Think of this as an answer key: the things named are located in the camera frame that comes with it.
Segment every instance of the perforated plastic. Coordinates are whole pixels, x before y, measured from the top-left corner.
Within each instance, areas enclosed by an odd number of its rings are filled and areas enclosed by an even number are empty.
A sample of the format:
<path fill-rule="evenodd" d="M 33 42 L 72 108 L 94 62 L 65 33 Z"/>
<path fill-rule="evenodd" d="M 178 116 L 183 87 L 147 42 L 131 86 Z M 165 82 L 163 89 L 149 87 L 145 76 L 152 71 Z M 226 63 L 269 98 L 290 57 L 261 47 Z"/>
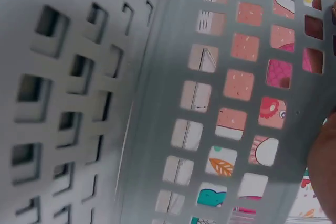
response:
<path fill-rule="evenodd" d="M 1 223 L 288 219 L 309 146 L 334 107 L 333 0 L 322 11 L 292 0 L 293 19 L 273 14 L 274 0 L 211 1 L 0 0 Z M 239 22 L 241 2 L 262 8 L 260 24 Z M 305 15 L 323 20 L 322 40 L 305 34 Z M 295 32 L 295 48 L 274 48 L 272 25 Z M 231 56 L 235 33 L 259 38 L 258 59 Z M 194 44 L 200 65 L 190 61 Z M 305 47 L 324 52 L 323 74 L 302 68 Z M 270 59 L 292 64 L 289 89 L 266 83 Z M 254 76 L 248 98 L 225 93 L 230 70 Z M 190 102 L 190 91 L 208 95 Z M 261 125 L 264 97 L 284 101 L 281 129 Z M 217 129 L 225 108 L 247 116 L 233 139 Z M 178 119 L 192 129 L 183 143 L 172 140 Z M 278 141 L 274 161 L 249 163 L 255 136 Z M 234 164 L 216 170 L 225 176 L 206 172 L 213 147 L 230 151 Z M 175 166 L 182 174 L 171 179 Z M 262 199 L 239 198 L 251 174 L 266 178 Z M 197 204 L 208 184 L 226 190 L 220 208 Z"/>

